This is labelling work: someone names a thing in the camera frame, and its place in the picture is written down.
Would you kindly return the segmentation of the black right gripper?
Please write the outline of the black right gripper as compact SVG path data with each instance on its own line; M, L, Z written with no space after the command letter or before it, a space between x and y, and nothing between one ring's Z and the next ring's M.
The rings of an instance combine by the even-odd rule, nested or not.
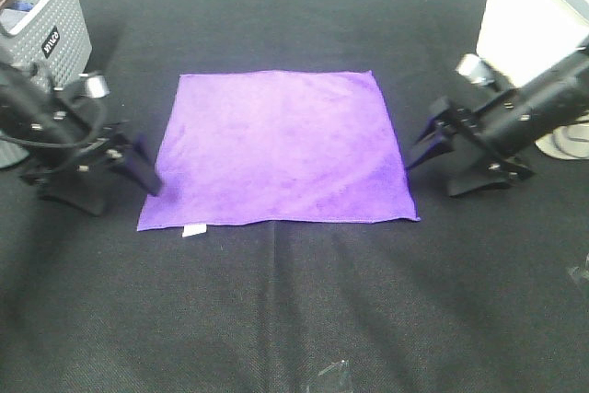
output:
M516 154L505 154L485 139L483 126L475 112L446 97L431 106L431 119L408 154L406 169L455 150L454 137L469 142L476 155L469 165L456 173L447 184L448 195L458 197L474 191L508 189L518 180L530 179L533 169Z

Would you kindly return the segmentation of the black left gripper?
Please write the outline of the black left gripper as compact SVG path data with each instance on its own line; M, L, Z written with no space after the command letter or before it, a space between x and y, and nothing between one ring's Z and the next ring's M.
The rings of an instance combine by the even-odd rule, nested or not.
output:
M161 178L147 154L144 139L133 141L120 121L107 122L102 98L84 96L82 84L56 88L39 131L25 137L29 160L19 177L45 201L64 203L91 215L105 210L98 173L110 171L150 195L161 191ZM133 151L135 160L128 162Z

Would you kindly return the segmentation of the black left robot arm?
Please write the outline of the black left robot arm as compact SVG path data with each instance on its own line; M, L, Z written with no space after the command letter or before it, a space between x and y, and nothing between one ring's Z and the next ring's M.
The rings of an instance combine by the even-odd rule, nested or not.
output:
M1 139L29 155L20 177L45 201L100 215L95 175L111 171L157 196L163 181L138 139L108 123L109 88L99 72L59 87L41 63L1 61Z

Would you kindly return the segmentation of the grey round robot base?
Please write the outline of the grey round robot base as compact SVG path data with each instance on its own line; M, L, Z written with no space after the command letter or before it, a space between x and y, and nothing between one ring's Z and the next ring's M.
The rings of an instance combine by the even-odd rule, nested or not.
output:
M546 156L559 160L588 159L588 122L557 128L536 141Z

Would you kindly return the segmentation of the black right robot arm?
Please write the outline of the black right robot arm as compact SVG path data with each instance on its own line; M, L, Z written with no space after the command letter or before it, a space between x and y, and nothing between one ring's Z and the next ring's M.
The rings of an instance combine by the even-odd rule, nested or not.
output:
M441 97L430 107L431 118L411 148L405 168L454 151L460 135L479 157L447 182L451 197L473 191L508 189L534 172L520 152L554 130L574 124L588 111L588 43L553 64L524 85L473 53L456 70L488 100L474 110Z

